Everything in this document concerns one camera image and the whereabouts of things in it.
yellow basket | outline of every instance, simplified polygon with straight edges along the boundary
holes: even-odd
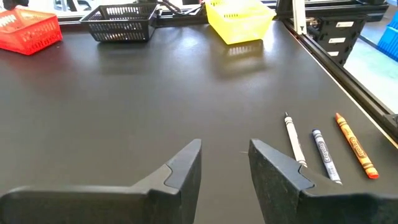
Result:
[[[276,15],[260,0],[206,0],[206,11],[226,44],[262,39]]]

red basket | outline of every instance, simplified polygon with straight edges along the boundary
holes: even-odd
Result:
[[[34,54],[62,40],[57,16],[14,9],[0,13],[0,49]]]

black basket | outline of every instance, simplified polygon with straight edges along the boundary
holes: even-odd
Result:
[[[148,41],[155,31],[156,3],[98,6],[80,22],[99,42]]]

crayon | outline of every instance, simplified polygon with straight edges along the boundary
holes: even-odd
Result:
[[[326,171],[328,171],[329,178],[337,184],[342,184],[340,177],[337,173],[335,164],[331,159],[329,149],[326,146],[325,140],[322,137],[321,131],[318,129],[312,130],[313,138],[318,146],[319,153],[322,157],[323,164],[325,165]]]
[[[293,119],[285,112],[285,124],[289,134],[290,143],[292,143],[294,157],[301,165],[307,167],[303,151],[300,147],[299,137],[297,136],[296,129],[294,128]]]
[[[363,169],[365,170],[366,174],[370,179],[377,179],[379,178],[379,173],[377,172],[376,168],[373,166],[371,160],[369,159],[368,155],[362,148],[361,144],[359,143],[358,139],[355,137],[351,128],[349,128],[347,121],[340,116],[340,114],[336,113],[336,121],[341,128],[344,136],[346,137],[348,143],[350,144],[351,148],[353,149],[356,157],[358,158],[359,162],[361,163]]]

black table surface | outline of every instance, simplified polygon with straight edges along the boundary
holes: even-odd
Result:
[[[282,23],[273,22],[260,54],[244,50],[206,25],[157,29],[147,44],[99,44],[71,32],[31,57],[0,51],[0,194],[22,185],[132,185],[201,138],[195,223],[264,223],[246,152],[259,138],[294,157],[285,111],[309,168],[326,177],[311,136],[318,128],[344,187],[397,193],[398,150]],[[366,177],[336,112],[378,180]]]

